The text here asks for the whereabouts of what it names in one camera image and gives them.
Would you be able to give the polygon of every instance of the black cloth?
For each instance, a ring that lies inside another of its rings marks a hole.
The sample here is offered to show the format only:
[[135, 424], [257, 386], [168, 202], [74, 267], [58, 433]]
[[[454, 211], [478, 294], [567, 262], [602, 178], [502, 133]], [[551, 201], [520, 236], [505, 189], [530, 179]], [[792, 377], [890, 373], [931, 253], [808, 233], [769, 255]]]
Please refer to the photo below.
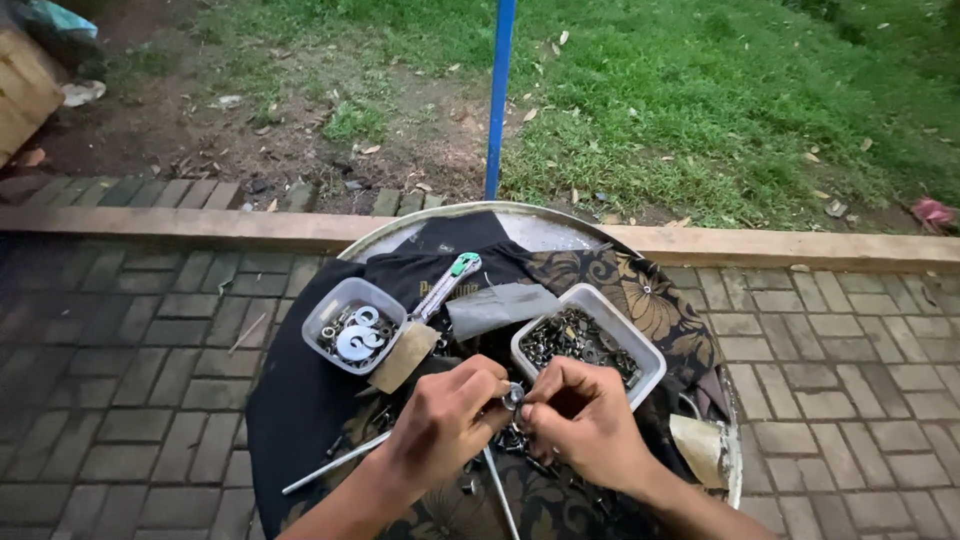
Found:
[[[384, 398], [354, 398], [367, 387], [357, 378], [324, 361], [303, 342], [300, 327], [321, 298], [348, 277], [362, 277], [396, 298], [407, 311], [420, 302], [429, 286], [465, 251], [480, 254], [483, 266], [455, 292], [469, 294], [489, 283], [540, 282], [558, 296], [576, 282], [590, 282], [635, 321], [667, 357], [670, 377], [686, 385], [712, 366], [712, 341], [692, 308], [655, 264], [613, 250], [529, 253], [507, 238], [495, 215], [480, 212], [458, 218], [434, 218], [393, 253], [367, 264], [328, 259], [288, 311], [267, 354], [258, 385], [247, 405], [253, 485], [260, 520], [268, 538], [279, 534], [316, 504], [352, 470], [341, 467], [290, 496], [280, 490], [317, 469], [325, 453], [343, 434], [337, 454], [348, 452], [377, 435], [382, 427], [371, 418]], [[653, 295], [638, 295], [636, 287], [651, 285]], [[431, 325], [444, 330], [445, 314]], [[506, 343], [515, 329], [506, 329], [492, 343]], [[510, 364], [503, 348], [483, 349]], [[663, 425], [662, 397], [652, 396], [637, 410], [641, 432], [651, 450], [675, 472], [688, 476]], [[635, 503], [610, 493], [607, 508], [616, 519], [593, 504], [595, 492], [571, 489], [567, 478], [543, 477], [522, 458], [499, 454], [497, 467], [521, 537], [596, 538], [656, 537], [658, 524]], [[479, 496], [466, 496], [460, 486], [476, 478]], [[384, 538], [497, 538], [508, 535], [502, 511], [485, 470], [452, 479], [415, 504], [382, 533]]]

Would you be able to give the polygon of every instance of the blue pole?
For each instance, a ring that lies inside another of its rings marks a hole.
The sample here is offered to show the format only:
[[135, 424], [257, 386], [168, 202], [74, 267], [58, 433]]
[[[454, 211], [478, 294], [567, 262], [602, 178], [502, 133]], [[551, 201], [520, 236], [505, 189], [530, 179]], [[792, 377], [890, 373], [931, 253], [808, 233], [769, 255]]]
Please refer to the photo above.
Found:
[[516, 0], [498, 0], [496, 44], [493, 50], [493, 89], [490, 96], [490, 133], [487, 141], [487, 179], [484, 199], [496, 199], [500, 172], [500, 142], [503, 138], [503, 111], [507, 107], [507, 76], [510, 75], [510, 39], [514, 31]]

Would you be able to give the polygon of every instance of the right hand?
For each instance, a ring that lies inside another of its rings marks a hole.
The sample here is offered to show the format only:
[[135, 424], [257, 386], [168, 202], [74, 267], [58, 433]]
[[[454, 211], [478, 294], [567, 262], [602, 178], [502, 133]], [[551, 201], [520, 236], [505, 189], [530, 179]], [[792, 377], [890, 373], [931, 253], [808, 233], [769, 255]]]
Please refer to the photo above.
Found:
[[640, 436], [615, 369], [555, 356], [524, 401], [521, 413], [535, 435], [535, 454], [558, 452], [590, 483], [647, 495], [646, 486], [663, 466]]

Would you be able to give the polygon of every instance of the plastic container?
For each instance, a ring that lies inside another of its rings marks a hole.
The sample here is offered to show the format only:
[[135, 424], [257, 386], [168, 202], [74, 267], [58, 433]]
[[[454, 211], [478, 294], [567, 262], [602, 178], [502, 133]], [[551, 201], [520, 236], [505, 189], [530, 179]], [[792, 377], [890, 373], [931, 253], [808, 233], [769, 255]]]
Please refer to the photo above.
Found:
[[[320, 331], [323, 330], [325, 326], [328, 326], [335, 317], [339, 316], [346, 307], [350, 306], [376, 307], [381, 317], [387, 317], [387, 319], [393, 321], [397, 327], [397, 331], [394, 332], [394, 337], [391, 338], [390, 342], [380, 350], [380, 353], [373, 359], [373, 362], [363, 367], [354, 367], [343, 362], [338, 357], [324, 351], [317, 343], [317, 339], [320, 337]], [[333, 287], [330, 292], [326, 293], [324, 299], [320, 300], [320, 303], [313, 308], [310, 315], [303, 321], [303, 341], [306, 341], [306, 344], [319, 353], [320, 356], [330, 360], [330, 362], [344, 371], [354, 375], [367, 375], [373, 371], [373, 369], [383, 361], [387, 353], [393, 349], [394, 343], [396, 343], [396, 340], [400, 337], [399, 327], [406, 319], [407, 310], [403, 308], [400, 302], [394, 300], [394, 297], [383, 292], [380, 287], [361, 278], [346, 278], [337, 284], [337, 286]]]
[[[634, 359], [640, 370], [640, 380], [627, 391], [627, 399], [630, 401], [630, 409], [636, 410], [666, 373], [666, 361], [663, 359], [663, 354], [593, 285], [586, 283], [573, 285], [560, 297], [560, 303], [563, 306], [561, 310], [575, 307], [589, 315]], [[520, 350], [520, 340], [545, 318], [539, 317], [530, 321], [510, 340], [510, 352], [514, 361], [531, 383], [537, 378], [539, 371], [537, 366]]]

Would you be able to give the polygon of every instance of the metal rod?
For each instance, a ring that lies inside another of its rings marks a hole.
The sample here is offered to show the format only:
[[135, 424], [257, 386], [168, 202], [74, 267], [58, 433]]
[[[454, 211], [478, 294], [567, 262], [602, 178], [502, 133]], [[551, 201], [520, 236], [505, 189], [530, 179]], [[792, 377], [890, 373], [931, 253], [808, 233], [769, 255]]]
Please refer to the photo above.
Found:
[[493, 452], [490, 445], [483, 448], [483, 457], [487, 460], [487, 468], [493, 477], [493, 486], [496, 487], [496, 494], [500, 498], [500, 505], [503, 506], [503, 513], [507, 517], [507, 525], [510, 526], [510, 536], [514, 540], [520, 540], [520, 534], [516, 532], [516, 523], [514, 523], [514, 514], [510, 511], [510, 503], [507, 502], [507, 495], [503, 493], [503, 484], [500, 483], [500, 475], [496, 472], [496, 463], [493, 462]]
[[503, 111], [507, 107], [507, 77], [510, 75], [510, 40], [514, 31], [516, 0], [499, 0], [496, 5], [496, 41], [493, 49], [493, 84], [490, 96], [490, 132], [487, 140], [487, 179], [484, 200], [496, 199], [500, 174], [500, 143], [503, 139]]
[[370, 442], [366, 442], [366, 443], [364, 443], [364, 444], [356, 447], [355, 449], [351, 450], [350, 452], [347, 452], [346, 454], [343, 454], [343, 455], [341, 455], [340, 457], [334, 459], [333, 461], [330, 461], [329, 463], [327, 463], [326, 465], [324, 465], [324, 466], [321, 467], [320, 469], [317, 469], [316, 471], [310, 473], [309, 475], [303, 477], [302, 479], [299, 479], [299, 480], [295, 481], [294, 483], [288, 485], [287, 487], [284, 487], [284, 488], [283, 488], [283, 495], [290, 495], [291, 493], [293, 493], [294, 491], [297, 491], [298, 489], [302, 488], [304, 485], [310, 483], [310, 482], [313, 481], [314, 479], [317, 479], [317, 478], [325, 475], [326, 473], [332, 471], [333, 469], [336, 469], [337, 467], [343, 465], [344, 463], [347, 463], [347, 462], [350, 461], [351, 459], [354, 459], [354, 458], [357, 457], [358, 455], [360, 455], [360, 454], [365, 454], [365, 453], [373, 450], [374, 448], [380, 446], [380, 444], [381, 444], [383, 441], [387, 440], [387, 437], [389, 437], [389, 436], [390, 436], [390, 432], [389, 432], [389, 431], [387, 431], [387, 432], [385, 432], [385, 433], [382, 433], [381, 435], [379, 435], [378, 437], [376, 437], [374, 440], [372, 440], [372, 441], [370, 441]]

